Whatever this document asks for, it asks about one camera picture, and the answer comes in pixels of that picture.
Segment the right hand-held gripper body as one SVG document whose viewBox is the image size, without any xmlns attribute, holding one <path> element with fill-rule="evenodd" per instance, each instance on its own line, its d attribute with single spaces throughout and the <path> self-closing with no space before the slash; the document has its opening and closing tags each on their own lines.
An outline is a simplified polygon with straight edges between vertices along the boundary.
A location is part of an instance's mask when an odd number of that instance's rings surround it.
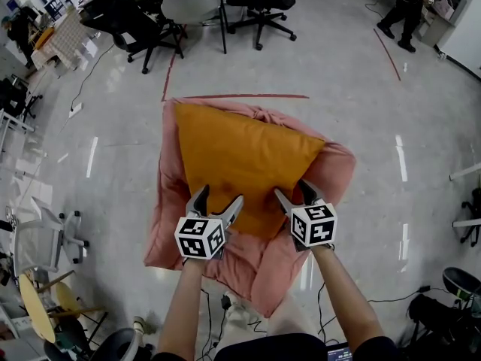
<svg viewBox="0 0 481 361">
<path fill-rule="evenodd" d="M 295 249 L 306 251 L 319 245 L 333 244 L 337 231 L 337 213 L 331 203 L 293 208 L 289 216 Z"/>
</svg>

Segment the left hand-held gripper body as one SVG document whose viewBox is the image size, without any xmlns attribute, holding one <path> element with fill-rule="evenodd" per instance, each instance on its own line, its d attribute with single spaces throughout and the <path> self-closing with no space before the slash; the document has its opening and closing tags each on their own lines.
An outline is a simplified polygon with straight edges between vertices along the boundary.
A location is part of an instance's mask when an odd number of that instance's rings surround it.
<svg viewBox="0 0 481 361">
<path fill-rule="evenodd" d="M 188 211 L 174 232 L 177 247 L 184 259 L 222 259 L 227 241 L 225 230 L 235 221 L 235 212 L 201 216 Z"/>
</svg>

